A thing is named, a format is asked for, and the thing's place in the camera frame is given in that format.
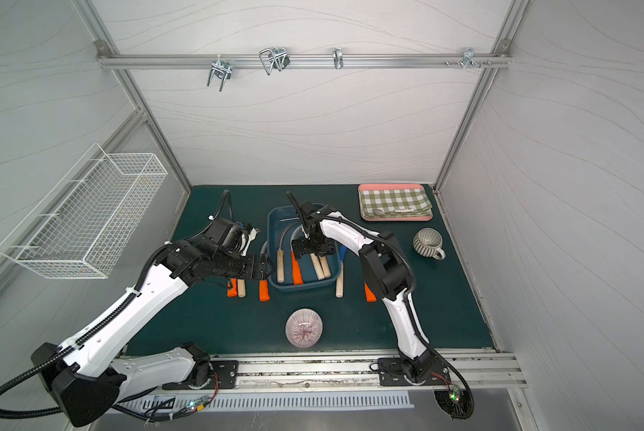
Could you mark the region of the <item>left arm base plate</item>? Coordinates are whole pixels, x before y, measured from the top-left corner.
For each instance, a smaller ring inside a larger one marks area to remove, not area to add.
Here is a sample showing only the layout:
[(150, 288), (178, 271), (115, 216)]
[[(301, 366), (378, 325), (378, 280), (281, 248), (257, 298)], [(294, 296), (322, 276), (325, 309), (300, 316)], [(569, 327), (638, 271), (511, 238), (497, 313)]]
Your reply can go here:
[(179, 383), (163, 384), (164, 391), (201, 391), (234, 389), (236, 387), (239, 362), (235, 360), (214, 360), (207, 366), (206, 362), (197, 365), (197, 371), (190, 373), (187, 380)]

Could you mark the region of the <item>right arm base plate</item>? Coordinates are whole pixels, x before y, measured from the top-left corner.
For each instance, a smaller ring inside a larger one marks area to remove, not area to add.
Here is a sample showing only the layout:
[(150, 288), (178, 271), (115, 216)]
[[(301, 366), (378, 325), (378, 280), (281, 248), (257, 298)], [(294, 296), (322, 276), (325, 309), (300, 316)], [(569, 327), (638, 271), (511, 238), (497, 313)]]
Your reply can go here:
[(370, 365), (370, 371), (379, 376), (382, 387), (444, 386), (452, 385), (449, 368), (438, 359), (413, 363), (400, 357), (381, 357)]

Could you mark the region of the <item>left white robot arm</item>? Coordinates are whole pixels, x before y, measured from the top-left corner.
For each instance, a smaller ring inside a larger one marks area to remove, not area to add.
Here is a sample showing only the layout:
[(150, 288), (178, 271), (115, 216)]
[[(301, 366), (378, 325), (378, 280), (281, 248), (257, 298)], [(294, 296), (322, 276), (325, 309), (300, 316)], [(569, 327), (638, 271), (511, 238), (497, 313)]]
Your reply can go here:
[(201, 387), (212, 372), (210, 357), (192, 343), (126, 365), (122, 348), (166, 305), (210, 277), (263, 280), (272, 272), (264, 255), (248, 251), (258, 231), (235, 220), (230, 192), (223, 191), (209, 224), (183, 240), (153, 251), (137, 282), (97, 319), (61, 344), (45, 343), (32, 355), (33, 368), (0, 386), (0, 397), (39, 376), (55, 406), (35, 411), (0, 408), (1, 420), (64, 414), (75, 427), (102, 417), (124, 399), (162, 384)]

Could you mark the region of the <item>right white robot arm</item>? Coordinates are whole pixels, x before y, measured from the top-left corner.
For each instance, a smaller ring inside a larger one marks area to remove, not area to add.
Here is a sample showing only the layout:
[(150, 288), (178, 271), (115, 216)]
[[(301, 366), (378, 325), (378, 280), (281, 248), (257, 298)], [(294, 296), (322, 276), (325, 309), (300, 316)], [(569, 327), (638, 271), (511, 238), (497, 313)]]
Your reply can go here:
[(443, 410), (453, 420), (471, 418), (473, 391), (462, 373), (431, 346), (422, 330), (413, 303), (417, 279), (395, 235), (367, 230), (331, 206), (317, 208), (309, 201), (300, 203), (291, 192), (287, 193), (287, 198), (303, 231), (303, 237), (292, 246), (296, 257), (308, 254), (323, 257), (331, 252), (333, 242), (356, 254), (365, 283), (386, 307), (395, 329), (404, 380), (417, 386), (436, 375), (432, 371), (434, 366), (447, 369), (458, 383), (446, 383), (449, 394), (442, 402)]

